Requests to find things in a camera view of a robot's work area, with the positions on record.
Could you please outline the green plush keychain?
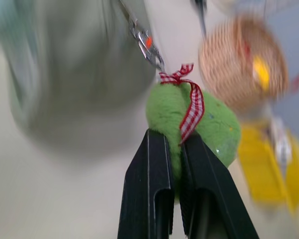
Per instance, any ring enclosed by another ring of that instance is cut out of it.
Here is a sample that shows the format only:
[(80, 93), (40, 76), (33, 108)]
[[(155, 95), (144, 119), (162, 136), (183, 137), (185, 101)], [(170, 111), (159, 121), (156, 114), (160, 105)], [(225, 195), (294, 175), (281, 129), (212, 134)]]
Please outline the green plush keychain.
[(187, 79), (194, 68), (192, 63), (183, 64), (172, 74), (166, 73), (162, 56), (147, 29), (138, 23), (124, 1), (117, 2), (143, 56), (159, 71), (158, 83), (152, 88), (147, 101), (146, 117), (149, 128), (168, 140), (175, 195), (179, 197), (181, 144), (196, 132), (218, 159), (229, 167), (236, 158), (241, 128), (237, 117), (225, 104)]

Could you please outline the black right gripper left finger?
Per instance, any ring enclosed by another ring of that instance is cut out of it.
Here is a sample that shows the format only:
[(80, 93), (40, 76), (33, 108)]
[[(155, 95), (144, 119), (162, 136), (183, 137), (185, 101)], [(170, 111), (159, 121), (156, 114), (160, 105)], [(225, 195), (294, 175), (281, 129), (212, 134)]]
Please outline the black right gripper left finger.
[(117, 239), (169, 239), (174, 196), (168, 141), (148, 129), (125, 173)]

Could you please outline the yellow fabric pouch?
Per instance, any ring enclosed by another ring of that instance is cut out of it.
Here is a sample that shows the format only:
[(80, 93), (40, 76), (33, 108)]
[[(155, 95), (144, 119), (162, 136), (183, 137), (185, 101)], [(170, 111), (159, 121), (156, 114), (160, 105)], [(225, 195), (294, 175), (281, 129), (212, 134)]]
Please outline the yellow fabric pouch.
[(299, 140), (281, 118), (244, 124), (238, 158), (254, 201), (299, 210)]

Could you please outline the woven wicker basket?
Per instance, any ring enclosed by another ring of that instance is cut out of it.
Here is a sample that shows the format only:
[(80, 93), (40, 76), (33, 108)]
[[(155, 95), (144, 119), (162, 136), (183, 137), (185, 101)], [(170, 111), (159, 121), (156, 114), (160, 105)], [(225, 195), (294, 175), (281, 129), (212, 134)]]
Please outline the woven wicker basket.
[(242, 12), (207, 33), (198, 53), (203, 85), (236, 113), (277, 100), (289, 87), (278, 41), (255, 13)]

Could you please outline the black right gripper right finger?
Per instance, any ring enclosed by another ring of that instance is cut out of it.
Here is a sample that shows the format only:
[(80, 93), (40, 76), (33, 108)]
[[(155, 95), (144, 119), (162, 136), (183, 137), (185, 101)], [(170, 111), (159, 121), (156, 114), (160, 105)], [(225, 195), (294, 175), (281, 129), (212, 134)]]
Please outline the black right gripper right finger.
[(182, 146), (180, 206), (188, 239), (260, 239), (229, 170), (201, 138)]

